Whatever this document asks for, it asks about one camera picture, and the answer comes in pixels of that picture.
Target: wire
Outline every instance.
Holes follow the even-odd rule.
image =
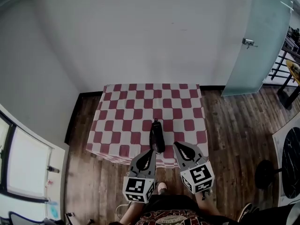
[[[121,220],[121,217],[119,217],[119,215],[118,215],[118,209],[123,206],[128,206],[128,208],[129,208],[130,204],[121,204],[116,208],[115,214],[117,215],[118,219],[120,219],[120,220]]]

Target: red and white checkered cloth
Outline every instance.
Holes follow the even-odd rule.
[[[157,167],[178,166],[174,141],[196,144],[208,156],[204,109],[196,84],[116,84],[104,87],[86,149],[115,163],[129,165],[150,149],[149,133],[157,118],[165,152]]]

